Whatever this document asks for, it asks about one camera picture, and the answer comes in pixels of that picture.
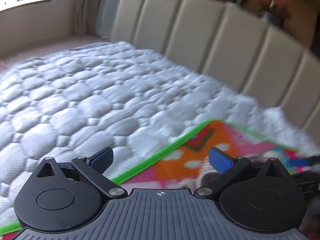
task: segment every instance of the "white curtain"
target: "white curtain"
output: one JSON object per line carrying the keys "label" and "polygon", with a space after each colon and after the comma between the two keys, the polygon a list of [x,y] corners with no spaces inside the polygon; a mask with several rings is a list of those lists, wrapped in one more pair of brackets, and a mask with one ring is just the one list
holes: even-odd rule
{"label": "white curtain", "polygon": [[95,34],[96,19],[101,0],[77,0],[75,34]]}
{"label": "white curtain", "polygon": [[119,2],[120,0],[101,0],[96,21],[96,34],[98,36],[110,36]]}

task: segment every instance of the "beige upholstered headboard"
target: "beige upholstered headboard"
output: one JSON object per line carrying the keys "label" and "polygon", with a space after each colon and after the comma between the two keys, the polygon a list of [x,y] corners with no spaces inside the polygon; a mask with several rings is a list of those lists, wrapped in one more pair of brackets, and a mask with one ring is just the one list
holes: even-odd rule
{"label": "beige upholstered headboard", "polygon": [[286,33],[215,0],[121,0],[111,41],[154,49],[287,118],[320,143],[320,62]]}

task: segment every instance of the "mattress pad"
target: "mattress pad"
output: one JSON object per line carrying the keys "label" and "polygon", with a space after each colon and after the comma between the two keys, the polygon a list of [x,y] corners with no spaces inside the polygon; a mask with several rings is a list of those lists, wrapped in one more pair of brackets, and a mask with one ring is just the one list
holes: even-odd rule
{"label": "mattress pad", "polygon": [[280,108],[126,42],[100,42],[14,65],[0,81],[0,226],[39,162],[110,146],[114,178],[207,119],[225,119],[306,154],[319,152]]}

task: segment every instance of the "crosshair marking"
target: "crosshair marking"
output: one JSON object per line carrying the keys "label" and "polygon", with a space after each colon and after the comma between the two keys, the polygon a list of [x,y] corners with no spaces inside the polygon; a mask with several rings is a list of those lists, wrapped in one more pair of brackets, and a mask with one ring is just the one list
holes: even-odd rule
{"label": "crosshair marking", "polygon": [[164,193],[163,191],[157,192],[157,195],[160,196],[160,197],[164,196],[165,194],[166,194],[166,193]]}

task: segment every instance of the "gray base plate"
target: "gray base plate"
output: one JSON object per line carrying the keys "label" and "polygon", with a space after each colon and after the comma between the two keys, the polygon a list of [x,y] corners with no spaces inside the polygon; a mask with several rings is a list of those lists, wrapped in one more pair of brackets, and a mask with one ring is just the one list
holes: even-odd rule
{"label": "gray base plate", "polygon": [[109,201],[96,220],[80,229],[47,234],[27,228],[16,239],[307,240],[297,229],[277,234],[247,231],[226,220],[213,201],[198,199],[187,189],[135,189],[127,198]]}

